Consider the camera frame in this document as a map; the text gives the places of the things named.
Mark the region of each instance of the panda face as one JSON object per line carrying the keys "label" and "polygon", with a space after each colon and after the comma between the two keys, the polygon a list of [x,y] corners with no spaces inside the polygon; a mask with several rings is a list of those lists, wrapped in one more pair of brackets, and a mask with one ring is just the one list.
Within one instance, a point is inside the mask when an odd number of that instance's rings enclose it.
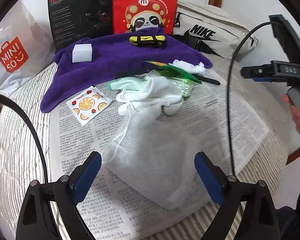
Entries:
{"label": "panda face", "polygon": [[159,15],[156,13],[145,12],[138,15],[131,24],[136,28],[136,31],[138,31],[150,27],[159,27],[161,19],[159,19]]}

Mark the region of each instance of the human hand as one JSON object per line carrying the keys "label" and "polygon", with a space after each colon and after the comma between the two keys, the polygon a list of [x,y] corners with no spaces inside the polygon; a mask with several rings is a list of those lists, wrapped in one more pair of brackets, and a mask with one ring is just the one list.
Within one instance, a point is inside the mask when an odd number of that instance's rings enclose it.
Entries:
{"label": "human hand", "polygon": [[288,103],[290,104],[290,111],[291,111],[291,114],[292,114],[292,119],[293,121],[295,122],[296,124],[296,130],[298,131],[298,133],[300,134],[300,108],[296,108],[292,102],[290,101],[290,98],[288,96],[288,94],[285,94],[283,97],[282,97],[282,101],[284,103]]}

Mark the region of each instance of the black box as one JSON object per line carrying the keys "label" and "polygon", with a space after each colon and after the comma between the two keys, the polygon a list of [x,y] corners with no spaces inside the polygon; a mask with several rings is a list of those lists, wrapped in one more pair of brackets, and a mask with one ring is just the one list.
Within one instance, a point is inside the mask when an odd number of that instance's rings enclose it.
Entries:
{"label": "black box", "polygon": [[83,38],[113,34],[113,0],[48,0],[56,51]]}

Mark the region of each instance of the red haidilao bag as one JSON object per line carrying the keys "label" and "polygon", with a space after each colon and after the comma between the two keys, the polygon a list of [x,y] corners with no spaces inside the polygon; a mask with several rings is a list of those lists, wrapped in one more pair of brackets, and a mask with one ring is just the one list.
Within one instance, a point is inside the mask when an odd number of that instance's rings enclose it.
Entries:
{"label": "red haidilao bag", "polygon": [[114,33],[160,27],[171,34],[177,0],[114,0]]}

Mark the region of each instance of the metal screw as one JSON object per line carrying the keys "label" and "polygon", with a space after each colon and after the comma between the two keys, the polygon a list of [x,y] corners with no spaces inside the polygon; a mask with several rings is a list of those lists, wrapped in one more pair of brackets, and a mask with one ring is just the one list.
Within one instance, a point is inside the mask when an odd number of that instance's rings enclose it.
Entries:
{"label": "metal screw", "polygon": [[37,184],[38,184],[38,181],[36,179],[30,182],[30,186],[31,187],[33,187],[33,186],[35,186]]}
{"label": "metal screw", "polygon": [[60,178],[60,181],[61,181],[61,182],[66,182],[66,181],[68,181],[68,179],[69,179],[69,176],[63,175],[63,176]]}
{"label": "metal screw", "polygon": [[228,180],[231,182],[235,182],[237,180],[237,178],[233,175],[228,176]]}
{"label": "metal screw", "polygon": [[266,182],[263,181],[263,180],[259,180],[259,185],[262,186],[262,187],[267,186]]}

